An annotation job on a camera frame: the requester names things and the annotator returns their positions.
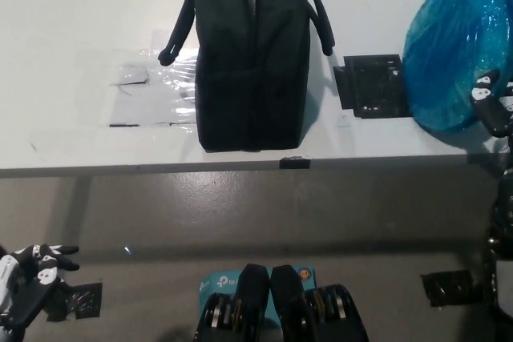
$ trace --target blue wrapped object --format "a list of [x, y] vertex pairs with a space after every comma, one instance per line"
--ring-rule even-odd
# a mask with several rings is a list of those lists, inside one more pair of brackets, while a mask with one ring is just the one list
[[403, 54], [408, 103], [430, 131], [471, 125], [475, 80], [493, 69], [501, 95], [513, 75], [513, 0], [426, 0], [411, 23]]

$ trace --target concrete floor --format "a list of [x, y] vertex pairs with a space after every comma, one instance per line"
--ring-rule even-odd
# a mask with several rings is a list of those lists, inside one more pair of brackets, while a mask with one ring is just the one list
[[489, 341], [484, 308], [430, 308], [420, 275], [479, 277], [494, 196], [477, 166], [4, 179], [0, 240], [77, 243], [67, 280], [103, 281], [100, 318], [39, 317], [29, 342], [190, 341], [200, 280], [247, 262], [344, 284], [371, 341]]

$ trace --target bag handle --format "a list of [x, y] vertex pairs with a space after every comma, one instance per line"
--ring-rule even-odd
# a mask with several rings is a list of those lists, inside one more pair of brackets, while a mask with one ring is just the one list
[[[316, 10], [309, 4], [308, 16], [312, 19], [319, 38], [321, 39], [322, 52], [326, 56], [333, 54], [333, 48], [335, 47], [335, 37], [333, 30], [328, 19], [326, 9], [322, 4], [322, 0], [313, 0]], [[159, 54], [159, 62], [161, 66], [170, 66], [176, 60], [176, 57], [180, 53], [180, 50], [185, 44], [187, 36], [191, 32], [192, 24], [194, 23], [194, 17], [196, 11], [194, 7], [194, 0], [184, 0], [184, 5], [180, 11], [180, 15], [175, 24], [175, 28], [169, 38], [169, 42], [166, 47]]]
[[317, 13], [312, 5], [309, 4], [309, 17], [312, 19], [317, 33], [319, 34], [319, 38], [321, 39], [322, 52], [326, 56], [331, 56], [333, 54], [333, 48], [335, 47], [335, 37], [328, 19], [328, 14], [322, 4], [322, 0], [313, 0], [313, 3], [315, 4]]
[[161, 66], [167, 67], [174, 63], [180, 50], [185, 44], [185, 40], [191, 32], [192, 24], [196, 10], [194, 0], [184, 0], [184, 5], [176, 20], [175, 28], [169, 38], [168, 45], [159, 54], [159, 62]]

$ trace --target black handbag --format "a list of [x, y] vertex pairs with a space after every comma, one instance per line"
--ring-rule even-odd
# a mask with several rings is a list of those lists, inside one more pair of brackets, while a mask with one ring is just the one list
[[335, 45], [325, 8], [313, 1], [315, 9], [308, 0], [185, 0], [159, 61], [174, 62], [196, 16], [196, 121], [205, 150], [299, 146], [310, 20], [324, 54]]

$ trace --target table surface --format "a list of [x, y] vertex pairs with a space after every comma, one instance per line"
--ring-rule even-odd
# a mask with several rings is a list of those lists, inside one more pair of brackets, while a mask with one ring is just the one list
[[[328, 59], [313, 37], [309, 126], [300, 148], [205, 153], [194, 125], [109, 128], [123, 53], [158, 50], [183, 0], [0, 0], [0, 176], [311, 167], [358, 160], [436, 159], [503, 150], [481, 127], [436, 139], [412, 119], [360, 120], [343, 111], [331, 67], [344, 55], [402, 52], [423, 0], [324, 0], [336, 35]], [[198, 46], [195, 33], [187, 46]]]

